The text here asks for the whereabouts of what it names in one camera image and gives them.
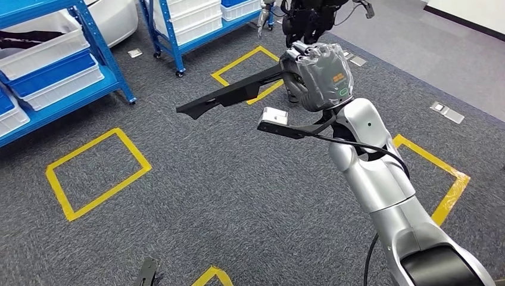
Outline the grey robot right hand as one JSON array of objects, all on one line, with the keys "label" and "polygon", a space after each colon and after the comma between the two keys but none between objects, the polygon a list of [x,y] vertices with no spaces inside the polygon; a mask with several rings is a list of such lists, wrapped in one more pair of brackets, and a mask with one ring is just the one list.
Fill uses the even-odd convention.
[{"label": "grey robot right hand", "polygon": [[353,99],[353,75],[338,43],[296,41],[279,64],[287,90],[307,111],[332,109]]}]

